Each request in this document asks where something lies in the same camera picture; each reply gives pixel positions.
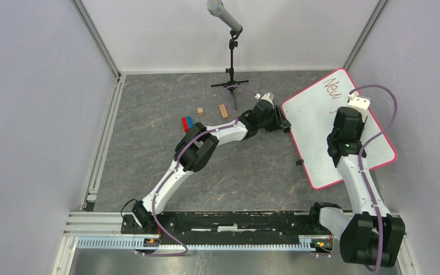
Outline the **pink-framed whiteboard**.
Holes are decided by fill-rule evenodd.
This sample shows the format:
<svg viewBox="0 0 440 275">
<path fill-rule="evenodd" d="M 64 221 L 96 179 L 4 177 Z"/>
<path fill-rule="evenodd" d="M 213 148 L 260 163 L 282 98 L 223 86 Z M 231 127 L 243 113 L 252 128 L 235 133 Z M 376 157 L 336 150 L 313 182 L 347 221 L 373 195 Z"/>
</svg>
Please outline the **pink-framed whiteboard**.
<svg viewBox="0 0 440 275">
<path fill-rule="evenodd" d="M 346 107 L 348 95 L 356 92 L 355 83 L 347 70 L 337 69 L 305 90 L 287 99 L 282 104 L 282 111 L 291 123 L 291 134 L 301 159 L 308 180 L 315 190 L 343 182 L 351 191 L 352 184 L 343 180 L 342 175 L 328 154 L 327 137 L 332 132 L 337 109 Z M 361 143 L 367 157 L 364 168 L 374 170 L 394 162 L 397 152 L 377 118 L 368 110 Z"/>
</svg>

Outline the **red blue toy brick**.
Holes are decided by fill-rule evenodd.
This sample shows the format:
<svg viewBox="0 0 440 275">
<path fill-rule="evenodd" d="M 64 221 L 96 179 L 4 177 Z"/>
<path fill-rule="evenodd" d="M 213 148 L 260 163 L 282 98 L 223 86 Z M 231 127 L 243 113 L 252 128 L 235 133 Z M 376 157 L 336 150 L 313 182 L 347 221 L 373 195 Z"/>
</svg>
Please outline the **red blue toy brick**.
<svg viewBox="0 0 440 275">
<path fill-rule="evenodd" d="M 184 116 L 181 118 L 182 126 L 185 133 L 188 133 L 192 129 L 194 123 L 190 116 Z"/>
</svg>

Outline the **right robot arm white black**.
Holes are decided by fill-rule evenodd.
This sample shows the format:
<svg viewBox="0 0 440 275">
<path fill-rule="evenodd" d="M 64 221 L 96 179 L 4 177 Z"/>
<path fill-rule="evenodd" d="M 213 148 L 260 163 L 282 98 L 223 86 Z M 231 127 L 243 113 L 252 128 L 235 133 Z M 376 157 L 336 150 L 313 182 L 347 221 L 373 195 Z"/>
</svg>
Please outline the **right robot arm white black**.
<svg viewBox="0 0 440 275">
<path fill-rule="evenodd" d="M 336 112 L 327 136 L 328 155 L 348 191 L 352 215 L 334 203 L 315 203 L 308 218 L 309 229 L 322 234 L 329 230 L 339 241 L 344 262 L 364 265 L 372 272 L 395 265 L 406 231 L 403 219 L 384 205 L 367 167 L 362 114 L 350 107 Z"/>
</svg>

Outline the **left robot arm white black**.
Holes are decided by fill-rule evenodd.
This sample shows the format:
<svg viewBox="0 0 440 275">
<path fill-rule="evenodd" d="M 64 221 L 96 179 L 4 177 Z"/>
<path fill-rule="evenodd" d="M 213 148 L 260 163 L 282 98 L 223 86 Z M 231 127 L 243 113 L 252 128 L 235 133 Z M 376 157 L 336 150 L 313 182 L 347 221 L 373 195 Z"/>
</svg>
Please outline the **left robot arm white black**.
<svg viewBox="0 0 440 275">
<path fill-rule="evenodd" d="M 229 123 L 205 126 L 195 123 L 175 147 L 173 160 L 154 189 L 133 207 L 135 226 L 142 233 L 156 229 L 157 218 L 165 205 L 191 175 L 202 170 L 218 146 L 249 139 L 261 129 L 267 132 L 290 132 L 291 123 L 279 105 L 260 99 L 253 109 L 245 111 Z"/>
</svg>

